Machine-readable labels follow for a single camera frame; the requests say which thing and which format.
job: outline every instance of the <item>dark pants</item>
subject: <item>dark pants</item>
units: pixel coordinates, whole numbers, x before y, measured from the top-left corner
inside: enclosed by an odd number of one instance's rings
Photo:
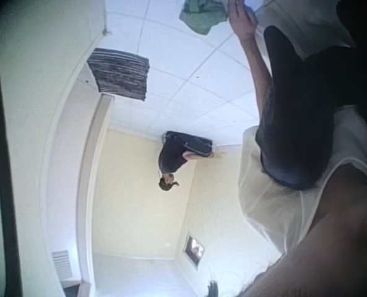
[[[175,141],[181,144],[187,151],[193,152],[198,156],[205,158],[212,154],[212,140],[203,137],[168,131],[165,134],[165,141]]]
[[[264,32],[275,94],[265,102],[256,142],[264,170],[284,186],[303,190],[321,177],[336,108],[356,105],[367,124],[367,14],[358,2],[337,6],[355,48],[333,46],[302,61],[278,28]]]

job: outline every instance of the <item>air vent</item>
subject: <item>air vent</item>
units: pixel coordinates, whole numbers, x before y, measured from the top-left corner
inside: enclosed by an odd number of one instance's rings
[[[59,251],[53,252],[52,255],[59,280],[66,280],[73,277],[69,253],[67,251]]]

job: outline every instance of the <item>floor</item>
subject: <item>floor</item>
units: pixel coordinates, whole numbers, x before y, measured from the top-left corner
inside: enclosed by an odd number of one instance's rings
[[[246,1],[254,9],[261,0]],[[113,127],[159,138],[165,131],[242,143],[242,133],[259,122],[246,58],[230,24],[207,36],[179,20],[184,0],[108,0],[112,32],[102,48],[150,60],[145,102],[116,97]]]

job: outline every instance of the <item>yellow wall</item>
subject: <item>yellow wall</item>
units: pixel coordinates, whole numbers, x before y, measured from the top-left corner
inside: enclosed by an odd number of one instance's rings
[[[236,296],[277,255],[244,221],[238,202],[240,147],[221,159],[198,162],[176,251],[176,263],[199,296],[209,280],[220,296]],[[198,270],[183,254],[190,233],[205,247]]]
[[[196,162],[176,174],[180,187],[158,186],[154,142],[109,130],[93,206],[93,251],[123,257],[173,258]]]

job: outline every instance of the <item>white shirt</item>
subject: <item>white shirt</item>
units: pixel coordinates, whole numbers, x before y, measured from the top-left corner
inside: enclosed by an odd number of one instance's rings
[[[312,189],[294,191],[274,182],[262,169],[256,127],[244,132],[238,181],[243,215],[264,239],[281,253],[295,247],[307,234],[322,192],[332,173],[347,163],[367,175],[367,128],[355,107],[334,115],[333,152],[327,169]]]

